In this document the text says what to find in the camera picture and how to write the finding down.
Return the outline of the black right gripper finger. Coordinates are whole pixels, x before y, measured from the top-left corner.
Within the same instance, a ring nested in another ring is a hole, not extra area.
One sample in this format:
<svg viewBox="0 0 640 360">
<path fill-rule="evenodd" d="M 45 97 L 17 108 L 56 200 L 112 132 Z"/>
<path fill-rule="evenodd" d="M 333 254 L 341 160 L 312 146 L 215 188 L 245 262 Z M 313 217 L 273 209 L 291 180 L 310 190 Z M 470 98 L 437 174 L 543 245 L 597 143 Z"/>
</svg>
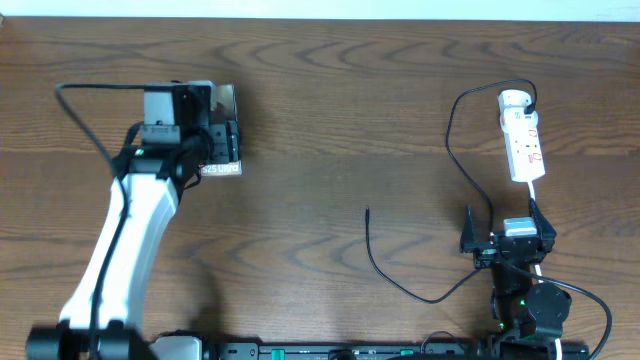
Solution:
<svg viewBox="0 0 640 360">
<path fill-rule="evenodd" d="M 477 250 L 475 226 L 470 205 L 467 205 L 465 209 L 465 220 L 460 236 L 459 249 L 461 253 L 474 253 Z"/>
<path fill-rule="evenodd" d="M 529 214 L 536 226 L 536 230 L 541 241 L 541 248 L 543 250 L 551 250 L 555 244 L 557 232 L 541 213 L 534 199 L 529 200 Z"/>
</svg>

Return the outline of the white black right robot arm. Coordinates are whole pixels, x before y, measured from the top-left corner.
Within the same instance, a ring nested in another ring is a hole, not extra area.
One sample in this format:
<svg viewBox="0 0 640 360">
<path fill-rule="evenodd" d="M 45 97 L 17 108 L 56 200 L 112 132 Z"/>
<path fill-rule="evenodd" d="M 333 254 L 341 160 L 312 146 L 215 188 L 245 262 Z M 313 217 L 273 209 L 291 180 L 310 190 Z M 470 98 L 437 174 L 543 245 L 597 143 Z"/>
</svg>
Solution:
<svg viewBox="0 0 640 360">
<path fill-rule="evenodd" d="M 571 296 L 550 282 L 536 280 L 532 271 L 552 251 L 555 238 L 555 229 L 534 200 L 529 201 L 527 217 L 507 220 L 503 231 L 485 241 L 476 238 L 472 209 L 466 209 L 460 251 L 473 255 L 477 270 L 491 271 L 491 310 L 501 324 L 484 345 L 486 355 L 542 359 L 555 353 Z"/>
</svg>

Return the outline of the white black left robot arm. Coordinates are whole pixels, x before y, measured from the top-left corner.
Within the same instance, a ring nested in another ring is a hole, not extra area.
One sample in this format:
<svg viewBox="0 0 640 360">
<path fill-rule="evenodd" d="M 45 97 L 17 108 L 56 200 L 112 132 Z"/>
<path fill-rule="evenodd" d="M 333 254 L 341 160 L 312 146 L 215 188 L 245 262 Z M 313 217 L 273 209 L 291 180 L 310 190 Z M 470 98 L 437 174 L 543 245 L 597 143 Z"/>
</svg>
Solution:
<svg viewBox="0 0 640 360">
<path fill-rule="evenodd" d="M 34 326 L 29 359 L 210 359 L 199 335 L 143 332 L 148 282 L 163 234 L 185 190 L 210 176 L 242 173 L 236 88 L 208 80 L 139 85 L 144 118 L 116 156 L 65 99 L 71 120 L 107 161 L 113 182 L 106 219 L 87 269 L 54 326 Z"/>
</svg>

